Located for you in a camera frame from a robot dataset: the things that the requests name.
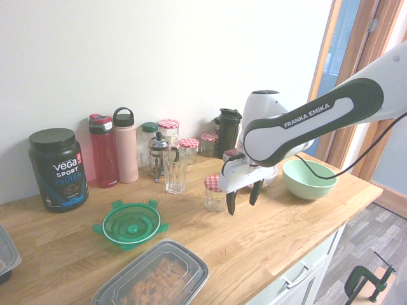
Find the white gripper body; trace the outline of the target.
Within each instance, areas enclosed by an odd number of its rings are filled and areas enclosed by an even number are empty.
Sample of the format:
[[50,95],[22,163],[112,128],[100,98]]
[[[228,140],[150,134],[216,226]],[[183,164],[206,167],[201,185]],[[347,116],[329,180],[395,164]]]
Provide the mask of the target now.
[[238,154],[224,162],[219,174],[219,188],[224,193],[232,193],[271,176],[275,177],[275,166],[259,166],[251,163],[246,155]]

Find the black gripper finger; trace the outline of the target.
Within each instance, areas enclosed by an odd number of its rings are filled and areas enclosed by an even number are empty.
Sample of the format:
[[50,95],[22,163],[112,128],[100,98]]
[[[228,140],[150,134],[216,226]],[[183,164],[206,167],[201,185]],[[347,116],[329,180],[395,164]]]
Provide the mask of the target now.
[[263,182],[264,182],[264,180],[262,179],[262,180],[259,180],[259,181],[255,182],[253,184],[251,195],[250,195],[250,198],[249,198],[249,203],[252,206],[255,205],[255,203],[256,203],[256,201],[257,201],[257,199],[259,197],[259,194],[260,194],[261,189],[263,187]]
[[237,197],[237,191],[226,194],[226,204],[227,204],[227,208],[228,208],[228,213],[230,215],[234,215],[234,213],[235,213],[236,197]]

